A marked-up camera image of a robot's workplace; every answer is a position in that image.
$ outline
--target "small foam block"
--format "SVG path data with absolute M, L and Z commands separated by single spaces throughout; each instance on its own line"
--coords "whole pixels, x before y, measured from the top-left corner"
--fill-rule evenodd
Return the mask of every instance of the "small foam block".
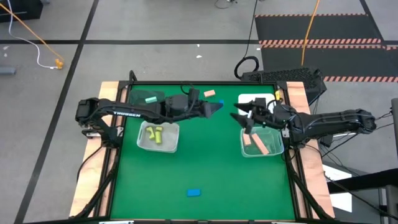
M 205 92 L 205 97 L 211 97 L 214 95 L 216 95 L 216 91 L 214 91 L 214 90 L 209 90 L 209 91 Z
M 147 127 L 146 130 L 150 133 L 149 139 L 154 139 L 155 138 L 154 129 L 152 127 Z
M 155 132 L 155 142 L 156 144 L 162 144 L 162 133 L 160 131 Z
M 264 143 L 262 143 L 260 137 L 257 134 L 252 134 L 251 137 L 253 138 L 254 143 L 256 143 L 256 146 L 260 149 L 260 151 L 264 155 L 267 155 L 269 153 L 269 151 L 266 148 L 266 146 L 264 145 Z
M 153 102 L 156 102 L 156 101 L 157 101 L 156 96 L 145 99 L 146 103 L 153 103 Z
M 200 189 L 190 189 L 187 190 L 188 197 L 197 197 L 200 196 Z
M 250 135 L 245 134 L 244 130 L 243 130 L 243 144 L 244 144 L 244 146 L 250 146 L 251 145 Z

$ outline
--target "white cable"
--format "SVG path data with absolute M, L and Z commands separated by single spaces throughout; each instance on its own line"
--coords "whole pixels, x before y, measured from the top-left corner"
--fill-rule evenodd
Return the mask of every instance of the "white cable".
M 10 0 L 7 0 L 7 2 L 8 2 L 8 7 L 9 7 L 10 11 L 13 12 L 13 11 L 12 11 L 12 7 L 11 7 L 11 2 L 10 2 Z M 20 37 L 16 37 L 16 36 L 14 36 L 14 35 L 11 33 L 12 22 L 13 22 L 13 16 L 11 15 L 10 26 L 8 27 L 8 33 L 10 34 L 10 36 L 13 37 L 13 38 L 15 38 L 15 39 L 23 40 L 23 41 L 26 41 L 26 42 L 28 42 L 28 43 L 34 45 L 34 46 L 36 47 L 36 49 L 37 49 L 37 61 L 36 61 L 37 64 L 40 65 L 40 66 L 43 67 L 43 68 L 55 69 L 56 67 L 53 67 L 53 66 L 44 66 L 44 65 L 42 65 L 42 64 L 39 62 L 39 58 L 40 58 L 40 49 L 39 49 L 39 46 L 37 46 L 37 44 L 32 43 L 31 41 L 26 40 L 26 39 L 23 39 L 23 38 L 20 38 Z

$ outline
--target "metal bracket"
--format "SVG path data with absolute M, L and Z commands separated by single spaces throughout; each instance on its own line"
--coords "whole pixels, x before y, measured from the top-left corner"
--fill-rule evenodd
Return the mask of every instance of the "metal bracket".
M 276 85 L 278 85 L 283 90 L 287 90 L 287 82 L 286 81 L 276 81 Z
M 289 130 L 287 128 L 282 129 L 282 137 L 283 138 L 289 138 Z
M 119 137 L 123 136 L 122 132 L 123 132 L 124 127 L 116 127 L 116 128 L 118 129 L 118 136 Z M 95 137 L 101 137 L 100 134 L 97 131 L 95 131 L 94 129 L 91 129 L 91 128 L 84 129 L 84 130 L 81 131 L 81 133 L 84 136 L 86 136 L 88 139 L 92 139 L 92 138 L 95 138 Z

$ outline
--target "white paper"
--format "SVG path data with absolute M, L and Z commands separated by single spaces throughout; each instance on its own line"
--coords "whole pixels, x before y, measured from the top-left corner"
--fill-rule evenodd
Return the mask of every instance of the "white paper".
M 352 175 L 347 172 L 325 165 L 323 165 L 323 170 L 325 171 L 325 175 L 331 180 L 341 180 L 352 177 Z M 353 212 L 353 197 L 350 193 L 331 194 L 330 200 L 333 207 L 347 212 Z

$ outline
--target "green block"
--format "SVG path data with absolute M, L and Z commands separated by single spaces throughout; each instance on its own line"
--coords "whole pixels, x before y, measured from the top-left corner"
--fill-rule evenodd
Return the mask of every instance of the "green block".
M 157 101 L 156 96 L 145 99 L 146 103 L 153 103 L 153 102 L 156 102 L 156 101 Z

